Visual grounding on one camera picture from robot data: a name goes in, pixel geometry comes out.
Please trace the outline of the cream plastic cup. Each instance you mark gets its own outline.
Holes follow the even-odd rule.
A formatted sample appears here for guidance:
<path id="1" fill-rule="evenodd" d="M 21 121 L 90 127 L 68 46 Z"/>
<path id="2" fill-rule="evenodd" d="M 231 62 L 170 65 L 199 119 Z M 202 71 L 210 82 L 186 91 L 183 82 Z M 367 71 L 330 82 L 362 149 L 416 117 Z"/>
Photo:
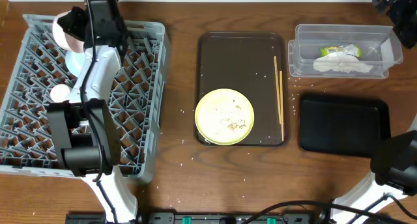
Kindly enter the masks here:
<path id="1" fill-rule="evenodd" d="M 50 91 L 50 97 L 55 103 L 65 101 L 66 97 L 70 94 L 71 88 L 65 84 L 58 84 Z"/>

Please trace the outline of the yellow plate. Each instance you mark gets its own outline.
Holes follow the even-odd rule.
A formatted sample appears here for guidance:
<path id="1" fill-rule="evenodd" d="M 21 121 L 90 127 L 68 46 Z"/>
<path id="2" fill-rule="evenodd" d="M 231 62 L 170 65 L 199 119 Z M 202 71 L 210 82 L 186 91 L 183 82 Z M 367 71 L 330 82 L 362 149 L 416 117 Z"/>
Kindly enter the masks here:
<path id="1" fill-rule="evenodd" d="M 215 145 L 234 145 L 251 132 L 255 113 L 251 102 L 233 89 L 213 90 L 198 101 L 194 113 L 198 133 Z"/>

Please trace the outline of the black tray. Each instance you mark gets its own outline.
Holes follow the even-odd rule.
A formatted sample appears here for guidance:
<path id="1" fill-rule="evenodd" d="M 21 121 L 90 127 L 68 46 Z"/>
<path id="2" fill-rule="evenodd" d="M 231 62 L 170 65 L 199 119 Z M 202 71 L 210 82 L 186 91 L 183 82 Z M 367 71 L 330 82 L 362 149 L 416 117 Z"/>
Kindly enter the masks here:
<path id="1" fill-rule="evenodd" d="M 370 158 L 391 138 L 382 100 L 309 93 L 300 99 L 299 115 L 299 145 L 306 151 Z"/>

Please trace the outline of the pink bowl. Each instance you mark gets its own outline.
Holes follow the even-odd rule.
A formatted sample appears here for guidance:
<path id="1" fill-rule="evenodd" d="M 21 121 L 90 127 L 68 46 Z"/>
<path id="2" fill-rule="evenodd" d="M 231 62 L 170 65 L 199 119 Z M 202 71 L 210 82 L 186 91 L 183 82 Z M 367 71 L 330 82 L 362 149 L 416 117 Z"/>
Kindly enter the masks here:
<path id="1" fill-rule="evenodd" d="M 63 28 L 57 23 L 59 18 L 66 16 L 68 13 L 69 11 L 60 13 L 54 18 L 52 25 L 53 38 L 60 48 L 63 48 L 67 51 L 73 51 L 75 53 L 83 53 L 84 42 L 66 34 L 63 31 Z"/>

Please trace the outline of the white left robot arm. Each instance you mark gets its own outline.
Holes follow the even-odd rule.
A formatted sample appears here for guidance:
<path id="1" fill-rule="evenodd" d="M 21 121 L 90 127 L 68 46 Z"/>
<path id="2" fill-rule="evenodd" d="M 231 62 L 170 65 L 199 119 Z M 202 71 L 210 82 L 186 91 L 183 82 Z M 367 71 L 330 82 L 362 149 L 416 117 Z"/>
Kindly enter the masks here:
<path id="1" fill-rule="evenodd" d="M 120 170 L 121 139 L 108 107 L 111 87 L 128 50 L 128 29 L 119 0 L 85 0 L 53 21 L 60 48 L 84 56 L 73 87 L 52 89 L 47 120 L 58 162 L 94 191 L 105 217 L 80 223 L 139 223 L 138 201 Z"/>

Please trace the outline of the grey plastic dish rack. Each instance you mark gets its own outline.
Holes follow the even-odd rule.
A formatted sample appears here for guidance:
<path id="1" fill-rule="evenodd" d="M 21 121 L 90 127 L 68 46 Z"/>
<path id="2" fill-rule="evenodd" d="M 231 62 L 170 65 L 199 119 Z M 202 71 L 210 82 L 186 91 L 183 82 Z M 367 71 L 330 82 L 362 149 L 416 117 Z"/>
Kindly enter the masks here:
<path id="1" fill-rule="evenodd" d="M 28 30 L 1 105 L 1 172 L 70 178 L 72 172 L 57 161 L 46 108 L 52 88 L 72 87 L 76 78 L 65 66 L 65 50 L 53 39 L 53 16 L 24 18 Z M 161 23 L 128 21 L 126 26 L 128 51 L 108 105 L 121 138 L 121 172 L 146 184 L 154 176 L 170 42 Z"/>

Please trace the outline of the light blue bowl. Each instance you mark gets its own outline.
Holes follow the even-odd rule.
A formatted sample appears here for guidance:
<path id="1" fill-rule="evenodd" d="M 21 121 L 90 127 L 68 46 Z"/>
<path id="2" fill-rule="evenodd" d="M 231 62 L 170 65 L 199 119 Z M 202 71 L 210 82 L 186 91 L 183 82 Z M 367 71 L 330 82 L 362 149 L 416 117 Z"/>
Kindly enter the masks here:
<path id="1" fill-rule="evenodd" d="M 84 62 L 85 62 L 84 53 L 76 53 L 73 51 L 67 51 L 65 55 L 65 65 L 73 76 L 79 77 L 83 69 Z"/>

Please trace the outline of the wooden chopstick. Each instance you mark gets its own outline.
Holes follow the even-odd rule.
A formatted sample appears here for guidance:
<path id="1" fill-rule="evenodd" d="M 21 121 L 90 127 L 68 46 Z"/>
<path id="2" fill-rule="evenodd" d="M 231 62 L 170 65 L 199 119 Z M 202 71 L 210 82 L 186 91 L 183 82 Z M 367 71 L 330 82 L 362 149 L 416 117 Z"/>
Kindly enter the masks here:
<path id="1" fill-rule="evenodd" d="M 284 142 L 284 139 L 285 139 L 285 135 L 284 135 L 285 130 L 284 130 L 284 115 L 283 115 L 283 111 L 284 111 L 283 101 L 284 101 L 284 99 L 283 99 L 283 83 L 282 83 L 282 81 L 283 81 L 283 74 L 282 74 L 282 70 L 280 70 L 280 72 L 279 72 L 279 78 L 280 78 L 279 84 L 280 84 L 281 141 L 283 143 Z"/>
<path id="2" fill-rule="evenodd" d="M 277 58 L 274 56 L 274 75 L 275 75 L 275 83 L 276 83 L 276 97 L 277 97 L 277 105 L 278 105 L 278 118 L 279 124 L 281 125 L 281 102 L 280 102 L 280 84 L 278 80 L 278 64 Z"/>

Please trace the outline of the dark brown serving tray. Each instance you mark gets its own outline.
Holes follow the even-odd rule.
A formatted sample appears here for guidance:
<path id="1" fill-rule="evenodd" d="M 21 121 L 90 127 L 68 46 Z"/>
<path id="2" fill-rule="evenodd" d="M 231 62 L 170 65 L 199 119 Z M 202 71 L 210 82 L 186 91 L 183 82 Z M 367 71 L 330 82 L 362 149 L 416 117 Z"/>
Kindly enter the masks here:
<path id="1" fill-rule="evenodd" d="M 274 56 L 283 74 L 285 139 L 281 141 Z M 207 32 L 199 38 L 196 94 L 198 102 L 216 89 L 233 89 L 251 102 L 255 122 L 241 147 L 280 147 L 291 138 L 285 41 L 278 33 Z"/>

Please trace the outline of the green snack wrapper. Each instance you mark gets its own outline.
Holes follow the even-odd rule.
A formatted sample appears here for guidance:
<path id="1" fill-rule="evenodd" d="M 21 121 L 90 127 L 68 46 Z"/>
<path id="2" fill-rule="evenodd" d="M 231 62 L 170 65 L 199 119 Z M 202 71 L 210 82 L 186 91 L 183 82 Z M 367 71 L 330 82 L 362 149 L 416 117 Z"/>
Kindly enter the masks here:
<path id="1" fill-rule="evenodd" d="M 325 48 L 321 48 L 321 56 L 324 57 L 330 53 L 335 53 L 335 52 L 342 52 L 345 53 L 347 55 L 352 55 L 355 57 L 361 57 L 362 56 L 362 51 L 358 46 L 355 46 L 354 44 L 349 44 L 349 45 L 343 45 L 343 46 L 330 46 L 330 47 L 325 47 Z"/>

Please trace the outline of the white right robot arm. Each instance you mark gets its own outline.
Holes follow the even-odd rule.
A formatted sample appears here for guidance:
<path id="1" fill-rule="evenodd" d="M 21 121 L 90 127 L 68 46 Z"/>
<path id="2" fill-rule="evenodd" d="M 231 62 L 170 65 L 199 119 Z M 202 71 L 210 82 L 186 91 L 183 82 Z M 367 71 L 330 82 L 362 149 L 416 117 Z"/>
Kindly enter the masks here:
<path id="1" fill-rule="evenodd" d="M 385 11 L 394 24 L 393 31 L 406 48 L 416 46 L 416 0 L 372 0 L 379 11 Z M 323 210 L 324 223 L 393 223 L 376 213 L 395 202 L 412 219 L 399 202 L 416 195 L 416 120 L 408 132 L 385 140 L 371 159 L 371 171 L 345 195 Z"/>

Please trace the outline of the clear plastic bin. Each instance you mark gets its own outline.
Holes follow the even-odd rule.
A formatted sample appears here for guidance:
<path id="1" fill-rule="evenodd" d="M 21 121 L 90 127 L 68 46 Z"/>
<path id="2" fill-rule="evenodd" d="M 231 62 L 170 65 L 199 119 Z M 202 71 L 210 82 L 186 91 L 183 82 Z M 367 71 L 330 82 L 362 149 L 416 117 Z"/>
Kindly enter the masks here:
<path id="1" fill-rule="evenodd" d="M 320 72 L 313 62 L 322 57 L 321 48 L 354 44 L 362 51 L 359 61 L 373 66 L 368 73 Z M 403 62 L 399 39 L 391 26 L 300 24 L 295 39 L 288 43 L 289 73 L 293 77 L 385 79 L 389 69 Z"/>

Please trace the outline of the black power strip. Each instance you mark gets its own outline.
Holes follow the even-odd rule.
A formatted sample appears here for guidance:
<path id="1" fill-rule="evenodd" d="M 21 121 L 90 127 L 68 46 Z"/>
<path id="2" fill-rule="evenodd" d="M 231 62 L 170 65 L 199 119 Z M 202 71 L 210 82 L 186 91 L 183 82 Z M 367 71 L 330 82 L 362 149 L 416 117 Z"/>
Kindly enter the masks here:
<path id="1" fill-rule="evenodd" d="M 169 212 L 152 213 L 147 219 L 131 221 L 130 223 L 147 224 L 242 224 L 251 215 L 232 214 L 174 214 Z M 102 214 L 67 214 L 65 224 L 108 223 Z M 309 213 L 286 213 L 282 215 L 260 216 L 252 221 L 253 224 L 310 224 L 313 215 Z"/>

